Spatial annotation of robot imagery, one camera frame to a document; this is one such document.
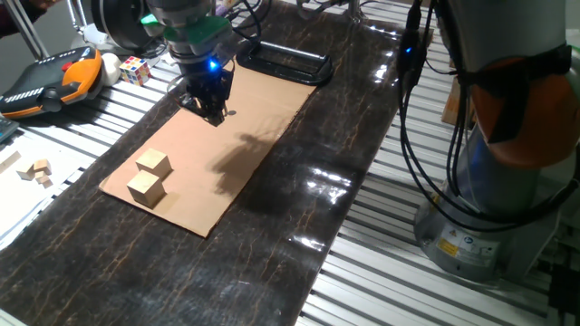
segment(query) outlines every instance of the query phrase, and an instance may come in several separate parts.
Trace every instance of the orange device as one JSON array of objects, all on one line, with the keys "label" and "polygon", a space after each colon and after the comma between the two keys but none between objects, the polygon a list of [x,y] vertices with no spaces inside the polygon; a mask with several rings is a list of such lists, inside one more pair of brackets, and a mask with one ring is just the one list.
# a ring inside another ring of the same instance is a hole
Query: orange device
[{"label": "orange device", "polygon": [[0,113],[21,119],[94,98],[101,90],[102,71],[101,53],[90,46],[35,62],[0,97]]}]

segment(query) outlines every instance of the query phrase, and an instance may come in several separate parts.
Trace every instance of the rubik's cube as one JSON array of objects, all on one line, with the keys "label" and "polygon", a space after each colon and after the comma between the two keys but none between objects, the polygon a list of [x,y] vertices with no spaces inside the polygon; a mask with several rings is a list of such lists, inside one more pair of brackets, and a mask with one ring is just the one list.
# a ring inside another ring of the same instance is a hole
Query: rubik's cube
[{"label": "rubik's cube", "polygon": [[140,58],[132,56],[122,63],[120,68],[123,80],[134,85],[143,86],[151,77],[147,62]]}]

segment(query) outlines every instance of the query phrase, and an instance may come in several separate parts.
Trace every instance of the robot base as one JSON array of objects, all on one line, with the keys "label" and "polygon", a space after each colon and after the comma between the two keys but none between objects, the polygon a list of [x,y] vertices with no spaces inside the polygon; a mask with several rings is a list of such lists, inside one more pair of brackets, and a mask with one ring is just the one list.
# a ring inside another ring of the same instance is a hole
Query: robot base
[{"label": "robot base", "polygon": [[[445,208],[451,216],[463,215],[449,205]],[[415,221],[415,238],[432,262],[449,273],[485,282],[524,277],[554,235],[559,214],[510,231],[481,233],[452,224],[426,202]]]},{"label": "robot base", "polygon": [[[509,215],[552,196],[566,184],[574,170],[575,154],[542,170],[503,166],[489,152],[481,132],[475,128],[459,156],[458,187],[465,200],[480,210]],[[557,171],[560,176],[555,177],[550,171]],[[443,191],[454,202],[461,203],[448,188]],[[506,226],[464,214],[441,198],[436,197],[435,201],[463,225],[476,229]],[[577,210],[578,202],[568,200],[565,204]],[[476,282],[498,277],[517,280],[526,275],[552,239],[565,206],[534,223],[509,231],[473,232],[454,225],[425,200],[415,216],[415,238],[431,261],[447,272]]]}]

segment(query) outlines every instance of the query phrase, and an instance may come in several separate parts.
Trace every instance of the black device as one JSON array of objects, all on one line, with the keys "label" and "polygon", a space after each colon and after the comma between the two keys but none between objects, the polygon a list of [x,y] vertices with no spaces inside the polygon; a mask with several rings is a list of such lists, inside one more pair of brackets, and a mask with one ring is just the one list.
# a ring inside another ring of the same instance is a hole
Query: black device
[{"label": "black device", "polygon": [[21,119],[93,98],[102,86],[101,53],[90,46],[58,53],[28,66],[0,100],[0,113]]},{"label": "black device", "polygon": [[[290,61],[300,64],[301,68],[279,63],[281,60],[268,60],[264,53],[290,57],[293,59]],[[334,71],[333,61],[328,55],[308,53],[264,41],[248,43],[237,53],[236,59],[244,68],[312,86],[329,81]]]},{"label": "black device", "polygon": [[0,118],[0,143],[8,139],[18,129],[18,122]]}]

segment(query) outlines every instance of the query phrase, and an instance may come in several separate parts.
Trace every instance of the warning label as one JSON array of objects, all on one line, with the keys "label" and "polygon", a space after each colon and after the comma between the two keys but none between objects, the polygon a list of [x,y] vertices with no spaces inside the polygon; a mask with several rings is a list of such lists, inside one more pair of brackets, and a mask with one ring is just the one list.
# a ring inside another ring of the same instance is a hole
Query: warning label
[{"label": "warning label", "polygon": [[498,250],[499,242],[479,239],[459,230],[452,225],[445,225],[437,247],[461,262],[477,266],[489,266]]}]

